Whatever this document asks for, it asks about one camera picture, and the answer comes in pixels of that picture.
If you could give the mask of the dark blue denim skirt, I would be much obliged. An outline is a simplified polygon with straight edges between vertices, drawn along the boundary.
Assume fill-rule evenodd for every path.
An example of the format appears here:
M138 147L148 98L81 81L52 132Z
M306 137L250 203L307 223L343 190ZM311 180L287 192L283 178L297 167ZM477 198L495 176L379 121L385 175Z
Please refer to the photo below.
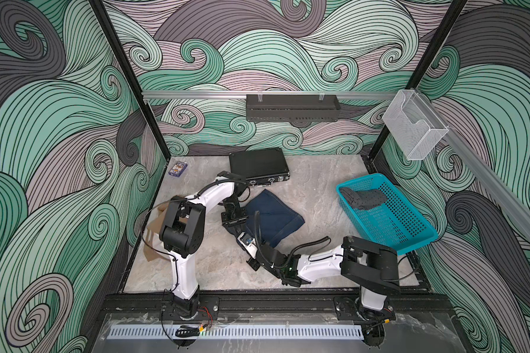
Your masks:
M283 203L274 193L264 190L245 206L248 219L244 231L253 236L255 213L260 213L261 239L275 248L305 223L303 216Z

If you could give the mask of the tan brown skirt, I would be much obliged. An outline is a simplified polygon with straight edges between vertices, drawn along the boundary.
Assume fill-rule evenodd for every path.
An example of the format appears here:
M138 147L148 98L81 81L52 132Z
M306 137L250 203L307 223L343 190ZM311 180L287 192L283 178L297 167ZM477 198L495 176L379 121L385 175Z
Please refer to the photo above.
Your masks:
M142 243L144 247L142 251L148 263L155 260L171 262L181 259L181 256L178 253L165 250L163 241L159 238L159 232L162 228L168 207L168 202L160 203L153 209L147 210L144 213L144 220L147 222L147 225L142 234Z

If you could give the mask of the grey polka dot skirt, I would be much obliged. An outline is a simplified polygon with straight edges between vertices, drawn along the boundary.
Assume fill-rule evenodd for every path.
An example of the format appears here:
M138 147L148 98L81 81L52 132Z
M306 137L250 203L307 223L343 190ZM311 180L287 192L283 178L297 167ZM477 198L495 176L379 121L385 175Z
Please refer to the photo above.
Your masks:
M369 191L353 191L350 188L340 188L340 194L347 204L354 210L372 210L382 206L388 198L382 191L373 189Z

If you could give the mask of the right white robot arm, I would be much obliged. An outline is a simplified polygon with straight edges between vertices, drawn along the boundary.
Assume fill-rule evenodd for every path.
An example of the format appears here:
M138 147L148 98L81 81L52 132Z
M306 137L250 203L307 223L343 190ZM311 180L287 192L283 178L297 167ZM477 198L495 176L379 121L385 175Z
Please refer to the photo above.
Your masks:
M237 238L237 243L249 254L247 263L253 270L265 269L283 285L300 288L318 279L344 277L361 289L356 300L361 318L383 322L394 319L387 297L400 294L400 280L398 256L390 247L347 236L341 245L330 250L299 253L310 247L330 245L331 238L325 236L300 244L284 254L261 238L244 232Z

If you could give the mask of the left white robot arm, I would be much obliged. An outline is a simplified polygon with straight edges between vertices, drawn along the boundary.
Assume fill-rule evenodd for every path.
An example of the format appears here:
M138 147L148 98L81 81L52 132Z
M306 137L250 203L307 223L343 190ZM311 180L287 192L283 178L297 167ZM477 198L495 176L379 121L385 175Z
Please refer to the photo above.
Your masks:
M237 228L246 222L247 211L239 197L249 188L246 179L222 171L200 191L187 197L173 197L163 219L159 239L172 261L174 282L171 303L175 313L190 319L197 315L200 286L196 275L196 252L205 235L206 213L222 205L222 225Z

